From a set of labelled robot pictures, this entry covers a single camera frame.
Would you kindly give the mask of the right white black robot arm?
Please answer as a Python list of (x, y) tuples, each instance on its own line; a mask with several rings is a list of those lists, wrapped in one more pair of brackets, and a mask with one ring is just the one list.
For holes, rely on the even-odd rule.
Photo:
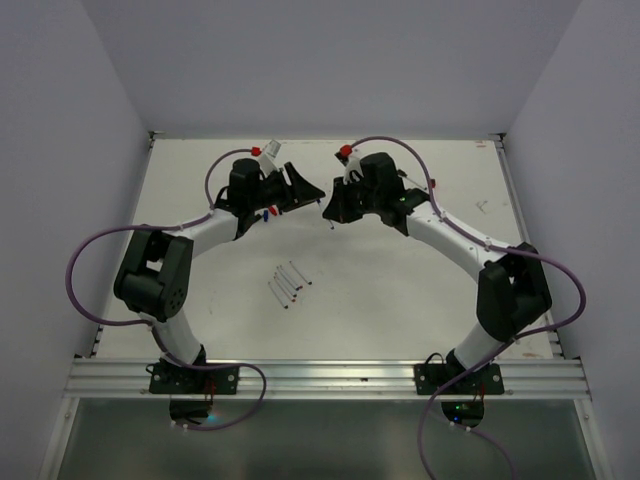
[(333, 192), (323, 217), (340, 224), (376, 214), (383, 224), (421, 241), (462, 268), (477, 285), (476, 325), (445, 357), (442, 381), (451, 389), (468, 392), (481, 380), (477, 365), (506, 345), (552, 306), (537, 250), (528, 243), (516, 247), (488, 237), (477, 244), (445, 222), (432, 196), (406, 188), (393, 158), (384, 152), (363, 158), (349, 146), (336, 154), (345, 167), (333, 181)]

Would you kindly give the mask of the red cap pen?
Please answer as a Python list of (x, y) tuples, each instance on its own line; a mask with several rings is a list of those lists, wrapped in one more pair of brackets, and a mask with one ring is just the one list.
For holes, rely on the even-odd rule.
[(298, 281), (304, 287), (305, 282), (294, 272), (290, 265), (284, 265), (283, 267), (296, 281)]

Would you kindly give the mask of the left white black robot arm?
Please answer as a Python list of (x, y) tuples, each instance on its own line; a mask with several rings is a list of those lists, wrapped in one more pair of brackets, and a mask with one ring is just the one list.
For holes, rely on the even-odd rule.
[(275, 206), (284, 213), (325, 197), (287, 162), (269, 173), (248, 158), (233, 163), (228, 185), (213, 210), (192, 226), (143, 225), (131, 236), (114, 282), (116, 298), (147, 325), (165, 361), (175, 365), (172, 379), (185, 392), (201, 390), (208, 379), (204, 347), (194, 336), (183, 306), (192, 261), (214, 247), (241, 238), (258, 213)]

